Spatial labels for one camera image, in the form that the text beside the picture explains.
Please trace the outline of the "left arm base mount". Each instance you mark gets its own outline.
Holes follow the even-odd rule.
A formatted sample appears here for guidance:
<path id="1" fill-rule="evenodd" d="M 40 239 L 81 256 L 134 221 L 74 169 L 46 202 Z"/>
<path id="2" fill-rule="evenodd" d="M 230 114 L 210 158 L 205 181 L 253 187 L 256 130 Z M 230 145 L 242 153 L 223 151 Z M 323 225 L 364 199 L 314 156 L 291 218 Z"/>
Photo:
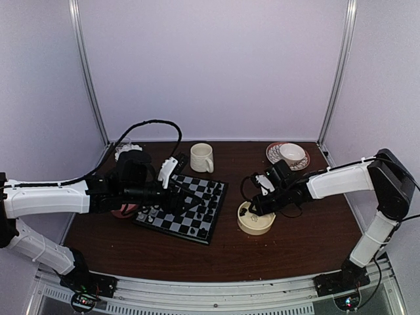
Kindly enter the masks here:
<path id="1" fill-rule="evenodd" d="M 60 285 L 73 291 L 71 307 L 78 313 L 90 312 L 101 297 L 112 298 L 117 288 L 117 278 L 88 272 L 84 276 L 60 275 Z"/>

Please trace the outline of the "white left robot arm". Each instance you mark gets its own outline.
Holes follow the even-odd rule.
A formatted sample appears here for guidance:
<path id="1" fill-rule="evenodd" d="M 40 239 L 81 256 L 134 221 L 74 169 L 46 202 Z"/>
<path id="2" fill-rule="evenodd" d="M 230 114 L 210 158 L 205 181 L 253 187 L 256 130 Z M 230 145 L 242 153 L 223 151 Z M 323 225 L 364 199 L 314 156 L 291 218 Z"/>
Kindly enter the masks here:
<path id="1" fill-rule="evenodd" d="M 80 291 L 90 290 L 95 281 L 83 254 L 45 238 L 21 218 L 46 213 L 107 213 L 124 205 L 183 213 L 188 208 L 186 199 L 197 198 L 173 180 L 178 160 L 166 159 L 158 173 L 151 162 L 146 152 L 129 150 L 119 153 L 115 167 L 106 175 L 93 173 L 68 182 L 18 182 L 7 180 L 2 173 L 1 247 L 51 267 Z"/>

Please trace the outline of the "cream bowl of black pieces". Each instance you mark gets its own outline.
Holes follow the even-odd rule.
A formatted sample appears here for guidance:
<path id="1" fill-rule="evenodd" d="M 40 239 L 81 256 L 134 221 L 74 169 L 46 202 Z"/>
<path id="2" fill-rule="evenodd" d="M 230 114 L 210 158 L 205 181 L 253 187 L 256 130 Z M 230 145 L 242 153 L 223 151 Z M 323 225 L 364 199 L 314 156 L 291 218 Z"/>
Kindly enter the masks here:
<path id="1" fill-rule="evenodd" d="M 237 210 L 237 224 L 239 228 L 246 234 L 252 236 L 260 236 L 267 233 L 275 219 L 276 214 L 271 213 L 263 216 L 258 216 L 249 211 L 250 202 L 244 201 Z"/>

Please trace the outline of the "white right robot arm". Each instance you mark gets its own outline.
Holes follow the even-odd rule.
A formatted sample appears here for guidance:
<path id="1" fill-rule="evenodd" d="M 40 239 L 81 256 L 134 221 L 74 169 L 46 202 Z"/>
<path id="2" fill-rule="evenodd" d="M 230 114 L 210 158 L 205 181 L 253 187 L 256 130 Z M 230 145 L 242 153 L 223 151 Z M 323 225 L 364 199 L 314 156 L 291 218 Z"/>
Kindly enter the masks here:
<path id="1" fill-rule="evenodd" d="M 332 196 L 359 192 L 375 195 L 376 214 L 336 277 L 337 285 L 345 290 L 361 280 L 367 264 L 406 219 L 414 193 L 419 189 L 413 175 L 387 148 L 369 158 L 301 176 L 280 160 L 254 177 L 261 192 L 249 200 L 248 210 L 257 216 Z"/>

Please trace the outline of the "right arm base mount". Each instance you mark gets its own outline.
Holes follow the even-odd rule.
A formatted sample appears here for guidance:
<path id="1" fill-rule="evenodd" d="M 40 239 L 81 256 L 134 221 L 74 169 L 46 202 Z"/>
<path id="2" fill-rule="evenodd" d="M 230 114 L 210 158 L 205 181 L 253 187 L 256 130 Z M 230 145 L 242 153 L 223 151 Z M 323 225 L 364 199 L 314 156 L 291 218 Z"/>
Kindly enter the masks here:
<path id="1" fill-rule="evenodd" d="M 314 277 L 314 285 L 319 297 L 332 296 L 335 306 L 342 311 L 355 311 L 362 302 L 360 288 L 371 283 L 366 274 L 355 276 L 342 270 L 320 274 Z"/>

